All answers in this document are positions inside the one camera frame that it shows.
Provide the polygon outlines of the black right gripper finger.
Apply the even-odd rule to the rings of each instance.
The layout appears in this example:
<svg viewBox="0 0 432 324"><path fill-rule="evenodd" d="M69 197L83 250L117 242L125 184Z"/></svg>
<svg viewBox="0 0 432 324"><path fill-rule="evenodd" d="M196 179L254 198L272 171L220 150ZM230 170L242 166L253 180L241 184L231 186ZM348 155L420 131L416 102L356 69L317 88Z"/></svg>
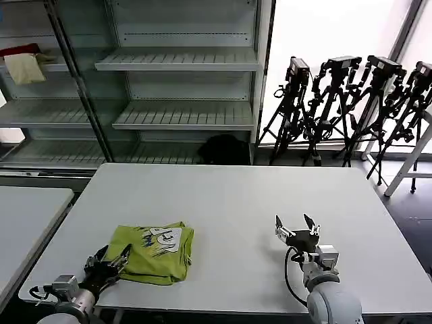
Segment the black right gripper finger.
<svg viewBox="0 0 432 324"><path fill-rule="evenodd" d="M275 216L275 235L281 240L286 241L293 236L293 232L284 227L278 215Z"/></svg>
<svg viewBox="0 0 432 324"><path fill-rule="evenodd" d="M306 225L309 229L311 236L319 236L319 232L321 230L321 226L319 224L316 224L315 221L309 217L306 213L303 215L304 220L306 222Z"/></svg>

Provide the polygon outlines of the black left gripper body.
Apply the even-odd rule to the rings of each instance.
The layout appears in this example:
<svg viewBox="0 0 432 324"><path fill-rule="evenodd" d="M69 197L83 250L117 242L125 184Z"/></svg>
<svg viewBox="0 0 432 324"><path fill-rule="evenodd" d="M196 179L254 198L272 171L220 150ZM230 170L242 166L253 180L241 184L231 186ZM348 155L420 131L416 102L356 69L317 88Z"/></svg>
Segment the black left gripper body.
<svg viewBox="0 0 432 324"><path fill-rule="evenodd" d="M78 284L88 290L96 300L109 286L119 280L119 265L113 261L87 261L84 265L84 279Z"/></svg>

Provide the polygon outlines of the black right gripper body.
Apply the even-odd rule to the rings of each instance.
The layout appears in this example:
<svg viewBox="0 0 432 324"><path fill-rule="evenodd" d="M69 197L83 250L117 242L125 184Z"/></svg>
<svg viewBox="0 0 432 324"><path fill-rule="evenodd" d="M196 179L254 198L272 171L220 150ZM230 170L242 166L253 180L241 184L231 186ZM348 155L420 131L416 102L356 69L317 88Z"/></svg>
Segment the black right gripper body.
<svg viewBox="0 0 432 324"><path fill-rule="evenodd" d="M319 243L319 235L309 230L296 230L286 238L286 245L294 247L298 252L313 253Z"/></svg>

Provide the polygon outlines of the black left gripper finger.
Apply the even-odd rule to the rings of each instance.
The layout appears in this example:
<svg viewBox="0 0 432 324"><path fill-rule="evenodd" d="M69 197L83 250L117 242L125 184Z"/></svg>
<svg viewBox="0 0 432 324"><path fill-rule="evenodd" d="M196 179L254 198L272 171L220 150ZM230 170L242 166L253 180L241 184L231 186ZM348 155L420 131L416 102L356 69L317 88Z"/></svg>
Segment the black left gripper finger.
<svg viewBox="0 0 432 324"><path fill-rule="evenodd" d="M89 256L84 265L84 269L93 267L97 263L100 263L105 257L107 249L108 249L108 245L105 245L104 247L98 249L93 255Z"/></svg>
<svg viewBox="0 0 432 324"><path fill-rule="evenodd" d="M113 260L107 261L107 272L109 275L119 275L128 264L132 245L128 244Z"/></svg>

